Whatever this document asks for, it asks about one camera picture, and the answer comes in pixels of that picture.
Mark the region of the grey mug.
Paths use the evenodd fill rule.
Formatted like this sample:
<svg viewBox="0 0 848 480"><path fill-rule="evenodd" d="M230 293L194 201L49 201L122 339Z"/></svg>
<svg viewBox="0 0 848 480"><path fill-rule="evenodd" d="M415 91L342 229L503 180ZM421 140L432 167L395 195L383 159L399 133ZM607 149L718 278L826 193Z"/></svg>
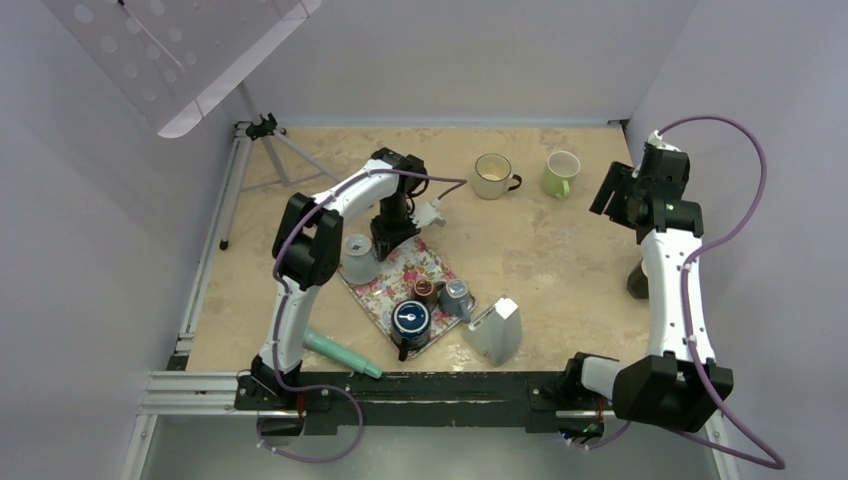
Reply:
<svg viewBox="0 0 848 480"><path fill-rule="evenodd" d="M341 276L350 285L372 282L379 273L379 262L371 239L364 234L347 237L342 245Z"/></svg>

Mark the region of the light green mug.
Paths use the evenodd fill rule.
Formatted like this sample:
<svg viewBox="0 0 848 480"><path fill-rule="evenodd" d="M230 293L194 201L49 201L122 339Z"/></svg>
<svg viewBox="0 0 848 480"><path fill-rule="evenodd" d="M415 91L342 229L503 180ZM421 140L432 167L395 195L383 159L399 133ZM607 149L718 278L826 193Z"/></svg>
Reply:
<svg viewBox="0 0 848 480"><path fill-rule="evenodd" d="M581 171L579 158L568 151L556 151L549 155L540 180L541 190L556 199L567 199L572 183Z"/></svg>

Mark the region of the brown small mug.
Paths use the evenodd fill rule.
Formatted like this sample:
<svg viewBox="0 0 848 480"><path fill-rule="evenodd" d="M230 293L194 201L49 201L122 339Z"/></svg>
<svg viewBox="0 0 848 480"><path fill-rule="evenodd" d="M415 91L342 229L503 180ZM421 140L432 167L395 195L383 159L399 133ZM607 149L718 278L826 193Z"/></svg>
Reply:
<svg viewBox="0 0 848 480"><path fill-rule="evenodd" d="M412 287L412 299L422 303L428 311L434 310L439 304L439 296L444 281L431 281L425 277L419 277Z"/></svg>

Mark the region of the blue-grey small mug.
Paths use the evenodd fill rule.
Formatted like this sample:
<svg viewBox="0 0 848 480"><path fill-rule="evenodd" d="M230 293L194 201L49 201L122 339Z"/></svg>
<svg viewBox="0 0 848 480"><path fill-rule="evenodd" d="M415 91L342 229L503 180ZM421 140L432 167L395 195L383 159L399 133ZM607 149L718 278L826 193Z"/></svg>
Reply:
<svg viewBox="0 0 848 480"><path fill-rule="evenodd" d="M439 294L441 310L448 315L459 318L469 324L471 317L471 295L467 284L459 278L447 281Z"/></svg>

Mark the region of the cream mug black handle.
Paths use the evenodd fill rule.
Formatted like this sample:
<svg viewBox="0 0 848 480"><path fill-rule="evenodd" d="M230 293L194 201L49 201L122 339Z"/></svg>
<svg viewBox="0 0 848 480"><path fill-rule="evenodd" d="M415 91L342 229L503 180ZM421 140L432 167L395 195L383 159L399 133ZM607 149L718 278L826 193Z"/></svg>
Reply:
<svg viewBox="0 0 848 480"><path fill-rule="evenodd" d="M471 179L474 193L484 200L496 200L523 183L510 161L503 155L486 153L477 158Z"/></svg>

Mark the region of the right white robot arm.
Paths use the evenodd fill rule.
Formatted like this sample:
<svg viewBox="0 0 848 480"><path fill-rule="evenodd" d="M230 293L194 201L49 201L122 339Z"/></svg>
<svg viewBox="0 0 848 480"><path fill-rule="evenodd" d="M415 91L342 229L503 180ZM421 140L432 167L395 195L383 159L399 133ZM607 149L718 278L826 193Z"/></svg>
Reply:
<svg viewBox="0 0 848 480"><path fill-rule="evenodd" d="M686 153L663 142L646 144L637 167L610 165L589 210L635 232L651 329L645 356L629 365L583 352L570 359L561 381L569 404L601 396L621 420L695 433L732 392L733 372L716 364L705 329L694 257L703 215L683 197L690 168Z"/></svg>

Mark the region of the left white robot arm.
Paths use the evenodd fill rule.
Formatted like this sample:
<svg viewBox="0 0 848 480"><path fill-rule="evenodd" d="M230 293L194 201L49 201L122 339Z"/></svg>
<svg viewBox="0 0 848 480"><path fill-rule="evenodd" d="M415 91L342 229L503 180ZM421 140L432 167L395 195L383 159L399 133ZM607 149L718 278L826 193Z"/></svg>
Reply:
<svg viewBox="0 0 848 480"><path fill-rule="evenodd" d="M321 193L294 194L286 204L272 254L277 305L269 334L250 374L272 408L297 399L302 340L319 289L336 273L346 222L377 205L370 238L378 260L420 233L410 198L429 181L425 163L382 148L353 175Z"/></svg>

